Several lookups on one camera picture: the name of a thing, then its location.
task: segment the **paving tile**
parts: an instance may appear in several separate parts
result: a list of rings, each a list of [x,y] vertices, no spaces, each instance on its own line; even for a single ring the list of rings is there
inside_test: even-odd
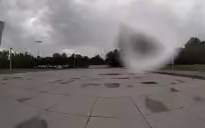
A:
[[[87,128],[149,128],[149,125],[142,118],[92,117]]]
[[[65,97],[56,106],[52,107],[50,111],[61,112],[71,115],[90,115],[96,98],[88,97]]]
[[[8,103],[0,107],[0,128],[15,128],[21,122],[39,116],[40,110],[20,103]]]
[[[205,128],[205,122],[181,109],[146,116],[152,128]]]
[[[103,117],[141,117],[130,97],[98,98],[92,115]]]
[[[181,93],[166,93],[134,96],[132,99],[144,115],[149,115],[182,107],[180,101],[184,100],[184,97]]]
[[[88,119],[53,112],[45,112],[41,118],[46,121],[48,128],[85,128]]]
[[[58,94],[41,94],[25,102],[25,104],[39,107],[42,109],[49,109],[55,104],[58,104],[65,99],[66,96]]]

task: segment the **gray cloud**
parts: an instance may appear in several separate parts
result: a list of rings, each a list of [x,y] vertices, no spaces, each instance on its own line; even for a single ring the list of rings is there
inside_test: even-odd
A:
[[[38,46],[34,42],[43,40],[43,55],[64,49],[85,55],[105,53],[116,45],[121,19],[146,26],[146,32],[167,40],[176,38],[179,45],[191,36],[205,40],[204,1],[131,0],[132,3],[125,2],[127,5],[124,2],[1,0],[0,19],[6,22],[2,48],[28,50],[36,55]]]

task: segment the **lamp post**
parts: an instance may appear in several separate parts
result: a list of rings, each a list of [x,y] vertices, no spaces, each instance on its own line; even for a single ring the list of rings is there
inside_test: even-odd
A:
[[[12,48],[9,49],[9,70],[12,72]]]
[[[42,41],[36,41],[35,43],[37,43],[37,44],[39,44],[39,46],[38,46],[38,56],[40,56],[40,46],[41,46],[41,43],[42,43]]]

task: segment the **ground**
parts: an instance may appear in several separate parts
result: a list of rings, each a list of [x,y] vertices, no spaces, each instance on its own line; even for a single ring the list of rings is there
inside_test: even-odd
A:
[[[126,69],[1,74],[0,128],[205,128],[205,80]]]

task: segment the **green tree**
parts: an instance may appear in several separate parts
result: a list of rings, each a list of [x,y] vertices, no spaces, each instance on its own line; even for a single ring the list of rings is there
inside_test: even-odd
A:
[[[100,55],[90,58],[90,65],[103,65],[104,59]]]
[[[111,67],[121,67],[121,58],[120,51],[115,49],[114,51],[110,51],[106,55],[106,63]]]
[[[192,37],[181,49],[176,64],[205,64],[205,41]]]

